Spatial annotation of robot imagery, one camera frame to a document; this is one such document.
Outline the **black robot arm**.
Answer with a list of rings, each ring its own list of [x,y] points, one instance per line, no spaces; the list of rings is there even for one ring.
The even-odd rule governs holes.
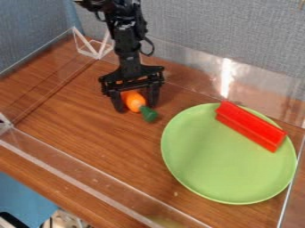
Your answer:
[[[143,65],[139,54],[142,41],[154,44],[147,38],[147,22],[143,18],[140,0],[72,0],[95,14],[97,21],[106,23],[114,40],[114,53],[118,56],[118,69],[99,77],[102,92],[111,98],[118,112],[124,111],[123,92],[147,89],[147,105],[158,103],[159,88],[164,83],[162,66]]]

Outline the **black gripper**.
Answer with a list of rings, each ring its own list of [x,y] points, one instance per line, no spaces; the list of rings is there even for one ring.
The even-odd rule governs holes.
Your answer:
[[[119,113],[126,112],[126,105],[119,92],[136,88],[147,88],[147,105],[154,108],[158,105],[159,88],[164,82],[162,66],[143,65],[139,58],[119,58],[118,69],[99,77],[102,92],[110,94],[114,109]]]

